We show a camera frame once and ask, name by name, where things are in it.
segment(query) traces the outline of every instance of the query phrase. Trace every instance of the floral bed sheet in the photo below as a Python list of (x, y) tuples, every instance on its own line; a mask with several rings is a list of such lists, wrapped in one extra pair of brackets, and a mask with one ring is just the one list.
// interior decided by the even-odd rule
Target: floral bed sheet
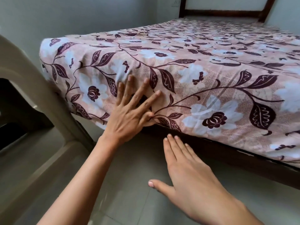
[(263, 24), (177, 19), (45, 39), (45, 77), (71, 112), (105, 128), (131, 72), (151, 123), (300, 167), (300, 37)]

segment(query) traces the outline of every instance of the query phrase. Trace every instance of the person's left hand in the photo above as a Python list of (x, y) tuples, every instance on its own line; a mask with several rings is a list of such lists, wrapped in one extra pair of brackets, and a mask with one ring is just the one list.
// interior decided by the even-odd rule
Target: person's left hand
[(139, 133), (144, 124), (153, 117), (153, 113), (148, 111), (153, 102), (161, 95), (161, 91), (156, 91), (143, 104), (136, 108), (138, 102), (146, 92), (149, 86), (149, 79), (145, 79), (142, 86), (131, 98), (133, 90), (134, 77), (128, 76), (125, 91), (124, 84), (118, 85), (118, 97), (115, 109), (112, 112), (107, 127), (101, 138), (116, 142), (119, 146)]

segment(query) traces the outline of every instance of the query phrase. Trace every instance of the wooden headboard frame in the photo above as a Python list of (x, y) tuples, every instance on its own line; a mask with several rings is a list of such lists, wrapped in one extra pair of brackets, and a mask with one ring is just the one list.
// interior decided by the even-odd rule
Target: wooden headboard frame
[(258, 18), (259, 22), (265, 22), (275, 0), (267, 0), (265, 7), (262, 11), (234, 11), (234, 10), (186, 10), (187, 0), (181, 0), (179, 17), (185, 16), (221, 16), (221, 17), (250, 17)]

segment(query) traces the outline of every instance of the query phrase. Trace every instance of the finger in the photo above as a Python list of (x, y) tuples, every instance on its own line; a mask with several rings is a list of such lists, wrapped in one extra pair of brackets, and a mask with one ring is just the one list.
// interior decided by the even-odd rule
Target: finger
[(201, 162), (201, 163), (204, 163), (197, 155), (196, 153), (194, 152), (194, 150), (188, 145), (188, 144), (185, 144), (187, 150), (189, 151), (189, 153), (192, 155), (192, 157), (194, 158), (194, 160), (196, 160), (197, 162)]
[(144, 113), (144, 115), (142, 116), (142, 118), (141, 118), (141, 120), (139, 122), (139, 125), (141, 127), (143, 127), (144, 124), (146, 122), (148, 122), (150, 120), (150, 118), (152, 118), (153, 116), (154, 116), (154, 114), (151, 111), (148, 111), (148, 112)]
[(142, 105), (140, 105), (136, 111), (138, 114), (145, 113), (150, 106), (155, 102), (155, 100), (161, 95), (161, 91), (158, 90), (156, 93), (154, 93), (150, 98), (148, 98), (145, 102), (143, 102)]
[(119, 106), (122, 98), (123, 98), (123, 93), (124, 93), (124, 84), (120, 82), (118, 84), (118, 95), (117, 95), (117, 102), (115, 103), (116, 106)]
[(170, 199), (170, 201), (174, 201), (175, 198), (175, 188), (173, 186), (169, 186), (166, 183), (159, 181), (157, 179), (152, 179), (148, 181), (148, 186), (156, 189), (163, 195), (165, 195), (167, 198)]
[(168, 138), (165, 138), (163, 140), (163, 150), (165, 152), (165, 157), (167, 161), (167, 165), (170, 166), (172, 163), (176, 162), (176, 157), (174, 155), (174, 152), (171, 148), (170, 142)]
[(178, 146), (178, 144), (176, 143), (175, 139), (172, 137), (171, 134), (168, 134), (168, 140), (170, 142), (170, 145), (171, 145), (171, 148), (172, 148), (172, 151), (177, 159), (177, 161), (179, 159), (182, 159), (184, 157), (180, 147)]
[(131, 109), (134, 109), (137, 106), (142, 96), (145, 94), (148, 86), (149, 86), (149, 79), (145, 79), (143, 84), (139, 87), (139, 89), (134, 94), (134, 96), (132, 97), (132, 99), (128, 104)]
[(134, 77), (132, 75), (128, 75), (124, 96), (121, 101), (121, 105), (123, 105), (123, 106), (127, 105), (131, 98), (131, 93), (132, 93), (132, 89), (133, 89), (133, 81), (134, 81)]
[(180, 147), (183, 154), (186, 156), (186, 158), (192, 160), (193, 159), (192, 155), (190, 154), (190, 152), (188, 151), (188, 149), (186, 148), (186, 146), (184, 145), (182, 140), (179, 138), (179, 136), (175, 136), (174, 139), (175, 139), (177, 145)]

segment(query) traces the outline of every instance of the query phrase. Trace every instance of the electrical outlet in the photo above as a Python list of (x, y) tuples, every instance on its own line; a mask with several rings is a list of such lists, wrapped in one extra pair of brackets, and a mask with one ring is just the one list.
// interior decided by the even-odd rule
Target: electrical outlet
[(180, 1), (181, 0), (174, 0), (172, 3), (172, 7), (179, 7), (180, 6)]

